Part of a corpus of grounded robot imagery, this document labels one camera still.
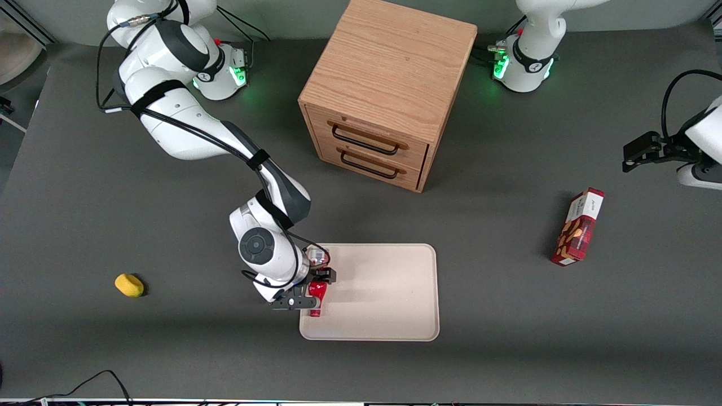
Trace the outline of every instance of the drawer handle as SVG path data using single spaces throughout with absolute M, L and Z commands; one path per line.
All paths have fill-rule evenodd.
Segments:
M 346 151 L 341 151 L 341 162 L 345 163 L 345 164 L 348 165 L 348 166 L 353 166 L 354 168 L 357 168 L 357 169 L 360 169 L 360 170 L 365 170 L 365 171 L 368 172 L 368 173 L 373 173 L 373 174 L 376 175 L 376 176 L 380 176 L 380 177 L 382 177 L 382 178 L 387 178 L 387 179 L 395 179 L 395 178 L 396 178 L 396 175 L 399 174 L 399 169 L 394 170 L 394 171 L 393 171 L 393 175 L 389 175 L 389 174 L 387 174 L 387 173 L 380 172 L 380 171 L 378 171 L 378 170 L 376 170 L 376 169 L 366 168 L 364 165 L 360 165 L 360 164 L 357 164 L 357 163 L 355 163 L 355 162 L 351 162 L 351 161 L 345 159 L 345 158 L 344 158 L 345 156 L 346 156 Z
M 359 147 L 366 148 L 367 150 L 372 150 L 373 152 L 378 152 L 380 154 L 384 155 L 395 155 L 399 151 L 399 147 L 401 145 L 396 144 L 396 146 L 392 150 L 385 150 L 383 148 L 375 147 L 371 144 L 366 144 L 365 142 L 357 141 L 353 138 L 344 137 L 343 135 L 337 134 L 336 130 L 339 129 L 338 124 L 334 124 L 334 127 L 331 129 L 331 133 L 334 135 L 334 138 L 340 139 L 341 141 L 348 142 L 353 145 L 358 145 Z

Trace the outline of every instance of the red object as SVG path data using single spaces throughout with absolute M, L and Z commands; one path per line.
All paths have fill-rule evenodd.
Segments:
M 592 188 L 572 199 L 552 262 L 566 267 L 584 260 L 603 200 L 604 192 Z
M 321 317 L 321 301 L 323 300 L 323 297 L 326 294 L 326 288 L 329 286 L 326 282 L 311 282 L 308 285 L 308 294 L 311 296 L 318 298 L 318 306 L 319 308 L 315 308 L 311 310 L 310 316 L 311 317 Z

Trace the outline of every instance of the dark gray tabletop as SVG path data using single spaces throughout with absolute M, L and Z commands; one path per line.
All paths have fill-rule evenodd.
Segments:
M 722 402 L 722 194 L 680 186 L 674 163 L 621 171 L 671 79 L 718 68 L 709 25 L 571 34 L 527 95 L 470 65 L 423 194 L 316 157 L 296 97 L 323 44 L 259 43 L 251 86 L 201 102 L 308 189 L 296 232 L 434 246 L 439 338 L 304 340 L 298 314 L 264 307 L 240 275 L 227 215 L 257 178 L 232 157 L 173 159 L 130 113 L 100 113 L 95 49 L 81 48 L 53 65 L 0 202 L 3 397 L 112 368 L 134 397 Z M 686 78 L 671 126 L 720 90 Z M 588 259 L 558 267 L 570 198 L 589 186 L 606 199 Z M 122 272 L 150 294 L 124 298 Z M 78 395 L 120 393 L 108 379 Z

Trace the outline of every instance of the wooden cabinet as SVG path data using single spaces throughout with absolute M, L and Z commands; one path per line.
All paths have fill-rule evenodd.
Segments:
M 421 192 L 474 25 L 351 0 L 298 98 L 320 159 Z

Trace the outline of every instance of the black cable on table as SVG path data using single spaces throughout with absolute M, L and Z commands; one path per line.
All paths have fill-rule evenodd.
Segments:
M 110 370 L 110 369 L 105 369 L 105 370 L 103 370 L 103 371 L 101 371 L 101 372 L 98 372 L 97 374 L 89 377 L 88 379 L 86 379 L 86 380 L 84 380 L 83 382 L 81 382 L 80 384 L 78 384 L 78 386 L 74 387 L 74 388 L 73 388 L 70 392 L 68 392 L 68 393 L 47 394 L 47 395 L 45 395 L 45 396 L 36 397 L 35 399 L 27 400 L 27 401 L 25 401 L 25 402 L 17 402 L 17 403 L 14 403 L 13 405 L 16 405 L 16 406 L 27 406 L 27 405 L 31 405 L 31 404 L 33 404 L 33 403 L 35 403 L 35 402 L 38 402 L 39 400 L 41 400 L 41 399 L 43 399 L 43 398 L 68 397 L 68 396 L 72 395 L 73 393 L 75 393 L 75 391 L 78 390 L 78 389 L 80 389 L 83 385 L 87 384 L 88 382 L 92 381 L 93 379 L 97 378 L 98 376 L 103 375 L 104 373 L 109 373 L 110 375 L 113 376 L 113 378 L 116 380 L 116 382 L 118 382 L 118 386 L 121 388 L 121 391 L 123 392 L 123 397 L 125 398 L 127 404 L 128 404 L 128 405 L 133 405 L 133 402 L 131 401 L 130 394 L 128 393 L 128 390 L 126 389 L 125 385 L 123 385 L 123 382 L 120 380 L 120 378 L 118 378 L 118 375 L 116 375 L 116 373 L 113 372 L 113 371 Z

